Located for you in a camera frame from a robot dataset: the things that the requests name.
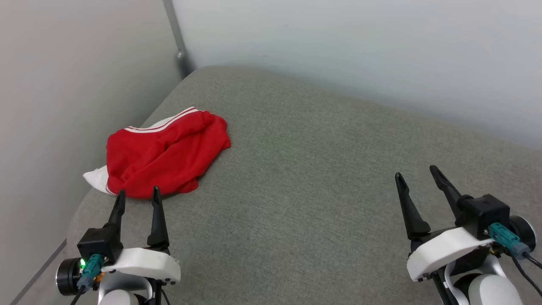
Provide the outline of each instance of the teal connector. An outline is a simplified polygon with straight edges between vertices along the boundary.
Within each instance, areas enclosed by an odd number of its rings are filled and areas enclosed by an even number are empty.
[[[81,273],[81,278],[77,282],[77,288],[81,289],[81,287],[85,286],[83,292],[87,292],[92,287],[92,284],[94,284],[96,276],[100,275],[104,264],[105,261],[101,255],[93,254]]]
[[[503,245],[510,251],[515,258],[522,259],[524,252],[531,252],[529,247],[519,240],[519,237],[500,223],[494,223],[489,226],[489,237],[493,238],[498,244]]]

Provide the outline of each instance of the red cloth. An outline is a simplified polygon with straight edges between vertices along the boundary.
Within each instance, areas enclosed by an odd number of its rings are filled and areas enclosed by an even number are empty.
[[[107,140],[108,191],[132,198],[188,193],[220,152],[231,146],[226,121],[193,107],[150,128],[125,128]]]

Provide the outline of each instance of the gray fabric surface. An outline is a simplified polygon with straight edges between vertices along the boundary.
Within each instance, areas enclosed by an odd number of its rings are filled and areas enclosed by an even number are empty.
[[[432,282],[409,278],[393,179],[403,174],[433,230],[452,226],[431,164],[460,192],[495,195],[542,234],[539,151],[232,67],[191,74],[145,126],[189,106],[226,119],[232,147],[196,191],[164,200],[183,278],[166,287],[172,304],[441,304]],[[88,193],[70,225],[71,254],[113,203]],[[128,201],[125,247],[146,245],[151,211]],[[511,260],[501,263],[524,302],[539,303]],[[525,265],[542,284],[542,272]]]

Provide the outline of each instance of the black cable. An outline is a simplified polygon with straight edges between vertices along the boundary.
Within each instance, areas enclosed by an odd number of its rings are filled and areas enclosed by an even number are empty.
[[[164,291],[164,289],[162,289],[162,294],[164,295],[164,299],[166,300],[167,305],[171,305],[169,303],[169,300],[167,299],[166,292]]]
[[[527,273],[525,273],[525,271],[519,264],[518,259],[512,256],[512,260],[514,261],[514,265],[518,268],[519,273],[521,273],[521,275],[523,275],[523,277],[529,282],[529,284],[531,284],[536,289],[538,294],[542,296],[542,291],[540,291],[540,288],[538,288],[538,286],[534,283],[534,281],[527,275]]]
[[[75,295],[75,298],[73,298],[71,305],[75,305],[77,303],[77,301],[79,300],[79,297],[83,294],[84,290],[85,290],[85,285],[79,288],[79,291],[77,291],[77,294]]]
[[[542,269],[542,264],[534,259],[529,253],[523,252],[523,256],[525,256],[531,263],[535,264],[538,268]]]

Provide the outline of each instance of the white wall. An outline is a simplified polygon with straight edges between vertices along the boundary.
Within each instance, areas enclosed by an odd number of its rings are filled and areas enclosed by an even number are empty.
[[[173,0],[195,66],[261,67],[542,148],[538,0]]]
[[[161,0],[0,2],[2,303],[65,239],[108,135],[180,82],[176,53]]]

